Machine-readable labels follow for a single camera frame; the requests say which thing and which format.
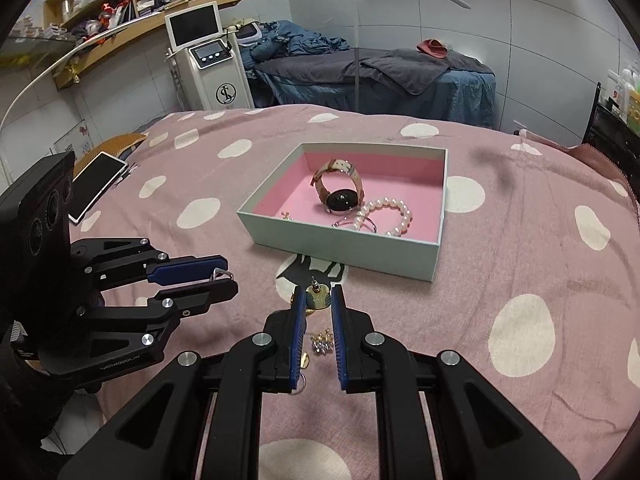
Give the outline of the small gold clip earring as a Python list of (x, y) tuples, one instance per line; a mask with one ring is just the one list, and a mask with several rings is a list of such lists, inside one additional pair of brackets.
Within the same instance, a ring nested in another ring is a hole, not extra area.
[(312, 278), (305, 297), (308, 311), (324, 310), (331, 305), (331, 287)]

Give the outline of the gold heart earring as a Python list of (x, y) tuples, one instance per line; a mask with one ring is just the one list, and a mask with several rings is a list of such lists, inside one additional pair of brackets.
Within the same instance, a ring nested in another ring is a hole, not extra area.
[(307, 352), (304, 352), (302, 354), (302, 357), (300, 358), (299, 367), (302, 370), (306, 370), (306, 368), (309, 366), (309, 363), (310, 363), (309, 354)]

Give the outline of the large silver bangle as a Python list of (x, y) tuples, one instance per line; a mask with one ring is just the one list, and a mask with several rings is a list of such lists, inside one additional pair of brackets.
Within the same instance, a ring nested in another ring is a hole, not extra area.
[(362, 229), (366, 229), (372, 233), (378, 232), (378, 227), (368, 217), (343, 217), (340, 220), (335, 221), (332, 226), (334, 228), (349, 228), (354, 231), (361, 231)]

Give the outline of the white framed tablet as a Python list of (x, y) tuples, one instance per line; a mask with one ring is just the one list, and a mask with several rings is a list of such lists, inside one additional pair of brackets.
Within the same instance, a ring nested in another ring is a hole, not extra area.
[(128, 164), (120, 158), (99, 152), (73, 180), (73, 196), (67, 213), (78, 224), (98, 199), (121, 177)]

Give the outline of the wooden chair seat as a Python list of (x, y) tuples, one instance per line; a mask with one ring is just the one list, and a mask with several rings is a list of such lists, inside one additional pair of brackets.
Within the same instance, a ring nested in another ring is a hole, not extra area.
[(126, 160), (146, 139), (142, 133), (125, 133), (120, 136), (113, 136), (79, 159), (74, 167), (74, 177), (77, 177), (89, 162), (92, 162), (100, 153), (112, 155), (121, 160)]

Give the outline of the gold crystal cluster brooch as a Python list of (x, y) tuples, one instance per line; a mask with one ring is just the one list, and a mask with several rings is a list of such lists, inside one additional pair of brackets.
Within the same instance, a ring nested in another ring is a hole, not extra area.
[(327, 356), (334, 351), (334, 337), (329, 328), (310, 336), (311, 350), (315, 356)]

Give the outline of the pink polka dot bedspread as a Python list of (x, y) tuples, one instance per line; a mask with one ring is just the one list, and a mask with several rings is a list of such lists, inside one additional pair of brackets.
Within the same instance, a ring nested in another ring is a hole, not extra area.
[(168, 358), (228, 350), (311, 280), (407, 348), (459, 352), (594, 478), (639, 411), (639, 206), (612, 162), (453, 122), (290, 105), (171, 114), (72, 231), (222, 255), (228, 304)]

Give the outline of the pale green pink-lined box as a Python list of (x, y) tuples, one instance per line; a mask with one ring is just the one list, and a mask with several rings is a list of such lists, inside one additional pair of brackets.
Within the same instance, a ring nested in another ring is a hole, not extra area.
[[(331, 212), (311, 178), (346, 160), (364, 202)], [(382, 143), (302, 143), (238, 211), (258, 245), (376, 272), (431, 281), (445, 219), (448, 152)]]

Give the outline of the white beauty machine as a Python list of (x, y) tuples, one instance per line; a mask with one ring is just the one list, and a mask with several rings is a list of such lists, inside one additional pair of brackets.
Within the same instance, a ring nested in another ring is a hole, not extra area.
[(235, 31), (222, 26), (216, 3), (165, 16), (168, 61), (191, 110), (251, 110), (254, 101)]

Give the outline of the blue crumpled bedding pile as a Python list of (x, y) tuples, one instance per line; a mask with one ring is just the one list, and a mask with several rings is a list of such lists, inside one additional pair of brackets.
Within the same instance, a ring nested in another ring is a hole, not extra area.
[(252, 70), (273, 58), (324, 55), (347, 51), (348, 42), (341, 37), (327, 37), (290, 21), (257, 22), (262, 36), (240, 47), (243, 66)]

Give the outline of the massage bed dark blanket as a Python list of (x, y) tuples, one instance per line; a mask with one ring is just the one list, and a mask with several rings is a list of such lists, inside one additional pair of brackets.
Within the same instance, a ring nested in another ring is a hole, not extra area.
[(247, 73), (254, 104), (314, 104), (368, 115), (402, 115), (494, 128), (494, 72), (450, 50), (354, 49), (272, 58)]

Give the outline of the red cloth on bed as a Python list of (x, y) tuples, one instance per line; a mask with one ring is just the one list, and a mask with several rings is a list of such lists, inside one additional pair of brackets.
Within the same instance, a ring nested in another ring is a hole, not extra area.
[(437, 39), (423, 40), (416, 46), (416, 50), (431, 56), (432, 58), (438, 58), (442, 60), (448, 55), (447, 47)]

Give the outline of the black metal trolley rack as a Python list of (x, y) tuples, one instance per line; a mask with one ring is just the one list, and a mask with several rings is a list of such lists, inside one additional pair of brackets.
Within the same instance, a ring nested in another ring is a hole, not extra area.
[(601, 90), (598, 82), (582, 143), (611, 159), (630, 180), (638, 180), (639, 136), (612, 112), (614, 105), (601, 104)]

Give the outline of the green lotion bottle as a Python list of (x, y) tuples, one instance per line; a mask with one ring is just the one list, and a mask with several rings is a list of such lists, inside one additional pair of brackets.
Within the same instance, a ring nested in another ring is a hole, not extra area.
[(639, 131), (639, 74), (631, 70), (626, 80), (627, 125)]

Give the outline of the white pump bottle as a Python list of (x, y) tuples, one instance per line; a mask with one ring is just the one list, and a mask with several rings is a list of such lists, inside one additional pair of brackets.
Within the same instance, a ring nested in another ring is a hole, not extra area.
[(608, 70), (605, 81), (603, 104), (607, 110), (618, 117), (624, 111), (624, 84), (618, 73)]

